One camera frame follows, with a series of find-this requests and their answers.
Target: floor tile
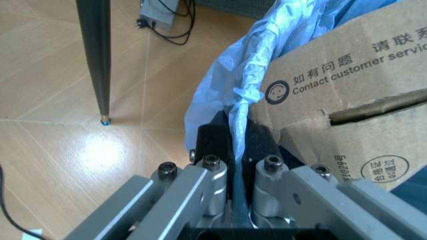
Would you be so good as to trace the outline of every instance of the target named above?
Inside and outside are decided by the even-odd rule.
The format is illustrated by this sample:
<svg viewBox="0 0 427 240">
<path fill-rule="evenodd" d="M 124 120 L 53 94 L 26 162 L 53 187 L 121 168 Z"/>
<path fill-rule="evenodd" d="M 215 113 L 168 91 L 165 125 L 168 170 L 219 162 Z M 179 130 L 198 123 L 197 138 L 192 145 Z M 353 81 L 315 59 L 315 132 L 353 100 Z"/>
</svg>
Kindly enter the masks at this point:
<svg viewBox="0 0 427 240">
<path fill-rule="evenodd" d="M 89 75 L 76 41 L 0 82 L 0 118 L 17 119 Z"/>
<path fill-rule="evenodd" d="M 150 117 L 149 120 L 144 123 L 144 128 L 183 130 L 185 128 L 184 117 L 193 99 L 196 88 L 197 84 L 190 86 L 181 96 L 177 97 L 168 105 L 165 105 L 161 111 Z"/>
<path fill-rule="evenodd" d="M 15 197 L 7 188 L 4 189 L 4 201 L 11 217 L 26 229 L 42 229 L 43 236 L 58 239 Z M 0 214 L 0 232 L 2 239 L 21 239 L 23 233 L 12 226 L 3 214 Z"/>
<path fill-rule="evenodd" d="M 145 88 L 143 123 L 179 98 L 187 89 L 199 83 L 219 53 L 218 48 L 193 46 L 150 76 Z"/>
<path fill-rule="evenodd" d="M 149 178 L 164 162 L 173 161 L 145 130 L 141 131 L 138 175 Z"/>
<path fill-rule="evenodd" d="M 32 11 L 40 18 L 51 18 L 65 22 L 78 23 L 75 0 L 25 0 Z"/>
<path fill-rule="evenodd" d="M 6 186 L 55 236 L 64 238 L 95 203 L 18 123 L 0 121 L 0 136 Z"/>
<path fill-rule="evenodd" d="M 32 20 L 0 35 L 0 82 L 80 39 L 80 27 L 56 20 Z"/>
<path fill-rule="evenodd" d="M 124 52 L 113 50 L 111 105 L 127 93 L 130 88 L 145 80 L 146 48 L 146 39 L 138 36 L 136 42 L 126 45 Z M 83 124 L 96 116 L 99 116 L 98 105 L 90 75 L 87 75 L 49 100 L 40 103 L 20 119 Z"/>
<path fill-rule="evenodd" d="M 22 125 L 98 205 L 137 172 L 139 128 Z"/>
<path fill-rule="evenodd" d="M 34 17 L 3 13 L 0 11 L 0 35 L 5 34 L 15 28 L 19 28 L 33 20 L 35 20 Z"/>
<path fill-rule="evenodd" d="M 28 5 L 26 0 L 1 0 L 0 1 L 0 12 L 9 13 L 16 15 L 24 15 L 30 17 L 36 17 L 31 7 Z"/>
<path fill-rule="evenodd" d="M 183 168 L 190 163 L 183 130 L 146 129 L 145 131 L 177 166 Z"/>
</svg>

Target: metal bolt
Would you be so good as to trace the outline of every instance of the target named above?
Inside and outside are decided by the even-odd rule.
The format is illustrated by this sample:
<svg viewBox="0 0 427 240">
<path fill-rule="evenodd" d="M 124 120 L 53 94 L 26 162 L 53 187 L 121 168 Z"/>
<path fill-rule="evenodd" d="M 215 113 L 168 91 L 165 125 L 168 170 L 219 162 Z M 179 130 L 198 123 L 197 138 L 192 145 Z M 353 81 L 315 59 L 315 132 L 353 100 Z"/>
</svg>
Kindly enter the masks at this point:
<svg viewBox="0 0 427 240">
<path fill-rule="evenodd" d="M 157 169 L 158 178 L 173 180 L 177 176 L 177 165 L 170 161 L 160 164 Z"/>
<path fill-rule="evenodd" d="M 191 149 L 190 150 L 190 162 L 194 163 L 196 161 L 196 150 Z"/>
<path fill-rule="evenodd" d="M 283 166 L 283 160 L 281 157 L 276 155 L 268 155 L 264 159 L 264 169 L 267 172 L 275 173 L 281 169 Z"/>
<path fill-rule="evenodd" d="M 203 167 L 210 171 L 215 171 L 220 168 L 220 158 L 216 155 L 206 155 L 203 157 Z"/>
<path fill-rule="evenodd" d="M 331 172 L 329 168 L 323 164 L 314 164 L 311 166 L 317 174 L 319 174 L 322 178 L 329 180 L 331 178 Z"/>
</svg>

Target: black cable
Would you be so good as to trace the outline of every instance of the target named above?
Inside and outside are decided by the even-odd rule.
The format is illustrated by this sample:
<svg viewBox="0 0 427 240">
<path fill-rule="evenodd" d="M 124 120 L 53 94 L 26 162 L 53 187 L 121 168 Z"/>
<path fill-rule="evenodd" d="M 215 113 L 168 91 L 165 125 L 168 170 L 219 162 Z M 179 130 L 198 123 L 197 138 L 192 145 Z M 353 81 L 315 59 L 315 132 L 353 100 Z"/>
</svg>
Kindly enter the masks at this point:
<svg viewBox="0 0 427 240">
<path fill-rule="evenodd" d="M 169 10 L 171 13 L 173 13 L 173 14 L 175 14 L 177 16 L 187 17 L 189 15 L 189 13 L 190 13 L 190 11 L 189 11 L 188 8 L 187 8 L 187 13 L 186 14 L 182 14 L 182 13 L 179 13 L 179 12 L 176 12 L 176 11 L 170 9 L 162 0 L 158 0 L 158 1 L 163 5 L 163 7 L 165 7 L 167 10 Z"/>
<path fill-rule="evenodd" d="M 9 215 L 8 211 L 6 210 L 6 206 L 5 206 L 5 199 L 3 197 L 3 169 L 2 166 L 0 165 L 0 205 L 1 205 L 1 210 L 3 211 L 4 216 L 6 217 L 6 219 L 9 221 L 9 223 L 14 226 L 16 229 L 18 229 L 21 232 L 24 232 L 30 236 L 33 236 L 35 238 L 41 239 L 41 240 L 47 240 L 46 238 L 44 238 L 42 235 L 39 235 L 37 233 L 31 232 L 23 227 L 21 227 L 20 225 L 18 225 Z"/>
</svg>

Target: metal rod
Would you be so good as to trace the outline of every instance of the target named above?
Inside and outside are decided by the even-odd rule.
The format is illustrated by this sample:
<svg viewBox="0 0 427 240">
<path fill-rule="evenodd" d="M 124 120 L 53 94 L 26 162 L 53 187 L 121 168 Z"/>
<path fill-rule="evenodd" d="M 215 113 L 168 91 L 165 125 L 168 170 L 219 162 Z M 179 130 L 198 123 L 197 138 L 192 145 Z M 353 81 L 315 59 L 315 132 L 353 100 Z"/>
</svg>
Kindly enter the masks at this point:
<svg viewBox="0 0 427 240">
<path fill-rule="evenodd" d="M 106 126 L 110 124 L 110 0 L 76 0 L 76 5 L 101 123 Z"/>
</svg>

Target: chinese characters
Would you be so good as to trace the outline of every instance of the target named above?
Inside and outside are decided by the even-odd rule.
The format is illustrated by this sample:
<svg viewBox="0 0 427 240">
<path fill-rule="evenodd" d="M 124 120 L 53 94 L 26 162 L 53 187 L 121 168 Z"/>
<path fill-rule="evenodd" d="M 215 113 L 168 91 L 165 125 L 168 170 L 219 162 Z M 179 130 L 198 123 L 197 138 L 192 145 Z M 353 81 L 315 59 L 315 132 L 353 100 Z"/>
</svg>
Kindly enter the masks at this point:
<svg viewBox="0 0 427 240">
<path fill-rule="evenodd" d="M 427 39 L 427 26 L 415 30 L 417 39 Z M 409 32 L 399 34 L 391 38 L 395 46 L 403 46 L 407 43 L 412 43 L 414 41 L 413 35 Z M 376 53 L 387 51 L 390 49 L 390 44 L 388 39 L 380 40 L 372 44 L 372 48 Z"/>
</svg>

